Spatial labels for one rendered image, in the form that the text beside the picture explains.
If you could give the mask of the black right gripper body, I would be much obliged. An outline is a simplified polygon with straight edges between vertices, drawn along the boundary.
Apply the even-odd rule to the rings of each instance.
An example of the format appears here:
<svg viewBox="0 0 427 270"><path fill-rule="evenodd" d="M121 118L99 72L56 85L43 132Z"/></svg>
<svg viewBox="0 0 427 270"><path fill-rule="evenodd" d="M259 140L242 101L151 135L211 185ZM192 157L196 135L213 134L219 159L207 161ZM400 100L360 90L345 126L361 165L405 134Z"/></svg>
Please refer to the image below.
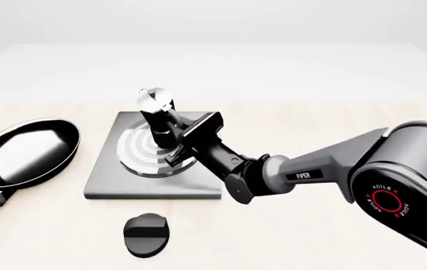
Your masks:
<svg viewBox="0 0 427 270"><path fill-rule="evenodd" d="M174 153L165 157L168 165L174 167L190 158L203 162L211 155L212 147L221 142L217 132L223 126L220 112L208 112L196 119L190 127L169 127L176 139L177 148Z"/></svg>

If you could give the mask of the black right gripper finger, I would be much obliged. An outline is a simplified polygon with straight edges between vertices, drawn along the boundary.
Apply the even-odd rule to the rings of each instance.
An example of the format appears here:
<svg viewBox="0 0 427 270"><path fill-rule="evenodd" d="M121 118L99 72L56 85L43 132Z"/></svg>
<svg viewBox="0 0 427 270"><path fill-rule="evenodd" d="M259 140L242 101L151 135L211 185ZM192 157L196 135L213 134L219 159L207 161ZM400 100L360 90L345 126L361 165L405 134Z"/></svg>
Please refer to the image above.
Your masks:
<svg viewBox="0 0 427 270"><path fill-rule="evenodd" d="M175 128L189 128L192 126L196 120L191 118L186 118L184 116L180 116L180 114L177 113L175 109L169 109L168 110L168 126L175 127Z"/></svg>

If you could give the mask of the silver and black moka pot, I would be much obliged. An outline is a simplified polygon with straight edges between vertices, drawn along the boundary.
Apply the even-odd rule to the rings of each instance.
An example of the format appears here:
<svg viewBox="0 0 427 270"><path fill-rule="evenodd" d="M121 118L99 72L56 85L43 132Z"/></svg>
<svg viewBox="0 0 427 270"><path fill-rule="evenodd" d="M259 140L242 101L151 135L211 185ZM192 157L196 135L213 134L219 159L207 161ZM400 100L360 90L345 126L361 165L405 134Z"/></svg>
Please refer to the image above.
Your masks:
<svg viewBox="0 0 427 270"><path fill-rule="evenodd" d="M176 148L176 139L168 126L168 122L171 120L168 110L175 109L170 92L158 87L140 89L137 105L150 127L156 145L162 149Z"/></svg>

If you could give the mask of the flat square stove plate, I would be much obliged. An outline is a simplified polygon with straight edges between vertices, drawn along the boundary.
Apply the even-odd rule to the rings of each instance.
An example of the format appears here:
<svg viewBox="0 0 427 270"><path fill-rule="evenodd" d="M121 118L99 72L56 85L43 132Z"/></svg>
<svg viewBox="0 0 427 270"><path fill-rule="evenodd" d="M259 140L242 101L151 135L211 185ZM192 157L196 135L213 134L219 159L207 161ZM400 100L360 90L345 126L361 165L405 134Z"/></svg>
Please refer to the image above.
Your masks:
<svg viewBox="0 0 427 270"><path fill-rule="evenodd" d="M86 182L88 200L219 200L221 182L201 163L170 167L140 112L119 112Z"/></svg>

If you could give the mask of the round black stove knob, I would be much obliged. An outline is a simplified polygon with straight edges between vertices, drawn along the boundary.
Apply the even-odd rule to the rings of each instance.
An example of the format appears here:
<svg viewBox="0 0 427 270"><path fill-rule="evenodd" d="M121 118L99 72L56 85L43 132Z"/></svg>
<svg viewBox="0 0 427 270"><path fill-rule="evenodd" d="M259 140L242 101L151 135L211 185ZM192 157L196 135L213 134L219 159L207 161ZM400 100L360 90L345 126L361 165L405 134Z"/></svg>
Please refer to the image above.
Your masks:
<svg viewBox="0 0 427 270"><path fill-rule="evenodd" d="M123 229L125 247L137 258L151 258L165 249L170 239L167 219L145 213L129 219Z"/></svg>

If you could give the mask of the black frying pan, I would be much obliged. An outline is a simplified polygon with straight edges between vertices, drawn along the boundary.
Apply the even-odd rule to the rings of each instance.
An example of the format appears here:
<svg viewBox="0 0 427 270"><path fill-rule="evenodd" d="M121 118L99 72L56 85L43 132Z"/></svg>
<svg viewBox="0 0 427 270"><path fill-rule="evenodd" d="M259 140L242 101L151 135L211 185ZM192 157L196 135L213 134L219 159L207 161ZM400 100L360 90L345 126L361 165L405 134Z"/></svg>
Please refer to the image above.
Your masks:
<svg viewBox="0 0 427 270"><path fill-rule="evenodd" d="M63 118L35 118L0 132L0 208L16 193L52 179L74 159L80 130Z"/></svg>

